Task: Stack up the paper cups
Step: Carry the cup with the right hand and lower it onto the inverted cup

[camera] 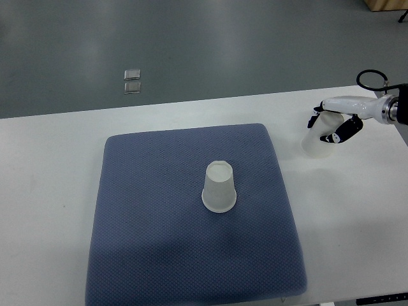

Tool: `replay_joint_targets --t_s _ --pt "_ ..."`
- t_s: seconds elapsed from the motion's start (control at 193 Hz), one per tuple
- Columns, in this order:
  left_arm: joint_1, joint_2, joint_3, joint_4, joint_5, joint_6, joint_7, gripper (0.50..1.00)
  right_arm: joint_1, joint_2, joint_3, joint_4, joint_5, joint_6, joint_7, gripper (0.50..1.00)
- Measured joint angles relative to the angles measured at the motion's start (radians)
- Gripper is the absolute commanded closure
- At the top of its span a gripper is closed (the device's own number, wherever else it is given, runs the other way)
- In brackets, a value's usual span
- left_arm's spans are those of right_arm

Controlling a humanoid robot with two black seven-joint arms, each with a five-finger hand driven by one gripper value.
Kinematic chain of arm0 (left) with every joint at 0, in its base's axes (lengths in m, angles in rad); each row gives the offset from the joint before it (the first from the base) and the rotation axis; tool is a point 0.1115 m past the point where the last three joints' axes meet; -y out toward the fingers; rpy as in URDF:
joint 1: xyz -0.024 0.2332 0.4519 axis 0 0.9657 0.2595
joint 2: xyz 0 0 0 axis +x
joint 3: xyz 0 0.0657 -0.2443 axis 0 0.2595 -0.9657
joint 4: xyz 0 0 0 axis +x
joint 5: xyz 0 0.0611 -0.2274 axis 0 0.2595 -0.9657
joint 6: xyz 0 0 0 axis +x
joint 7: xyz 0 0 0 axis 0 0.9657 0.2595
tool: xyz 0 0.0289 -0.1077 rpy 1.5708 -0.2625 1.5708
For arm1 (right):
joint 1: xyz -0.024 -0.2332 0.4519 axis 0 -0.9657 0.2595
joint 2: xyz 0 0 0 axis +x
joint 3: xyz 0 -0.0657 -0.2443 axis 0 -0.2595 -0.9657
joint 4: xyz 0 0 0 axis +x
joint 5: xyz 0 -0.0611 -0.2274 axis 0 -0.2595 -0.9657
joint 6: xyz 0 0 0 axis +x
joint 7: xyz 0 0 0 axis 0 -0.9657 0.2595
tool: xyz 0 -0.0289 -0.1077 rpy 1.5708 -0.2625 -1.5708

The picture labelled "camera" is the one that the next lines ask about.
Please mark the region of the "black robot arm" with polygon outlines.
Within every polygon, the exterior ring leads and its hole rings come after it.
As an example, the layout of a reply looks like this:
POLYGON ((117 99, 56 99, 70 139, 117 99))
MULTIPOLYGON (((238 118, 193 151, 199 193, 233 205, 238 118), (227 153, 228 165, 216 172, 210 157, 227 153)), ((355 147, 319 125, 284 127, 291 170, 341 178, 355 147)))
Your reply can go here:
POLYGON ((346 114, 350 116, 331 133, 319 137, 325 143, 344 143, 363 128, 363 121, 375 119, 381 124, 407 125, 407 84, 392 86, 399 95, 384 94, 380 98, 360 96, 339 96, 322 100, 313 109, 307 127, 312 128, 324 113, 346 114))

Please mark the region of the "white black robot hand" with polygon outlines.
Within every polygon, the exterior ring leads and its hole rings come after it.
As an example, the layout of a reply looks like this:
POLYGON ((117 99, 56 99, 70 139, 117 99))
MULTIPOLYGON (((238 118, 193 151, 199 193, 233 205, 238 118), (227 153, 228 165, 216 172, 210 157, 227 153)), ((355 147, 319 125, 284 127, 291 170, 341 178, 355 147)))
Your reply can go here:
MULTIPOLYGON (((339 96, 324 99, 321 102, 324 111, 353 116, 343 122, 332 134, 321 136, 320 140, 325 143, 343 143, 362 130, 362 120, 366 119, 373 118, 382 124, 390 124, 391 119, 388 117, 390 103, 390 95, 381 98, 339 96)), ((319 118, 322 112, 321 106, 313 108, 313 114, 307 124, 308 129, 311 129, 319 118)))

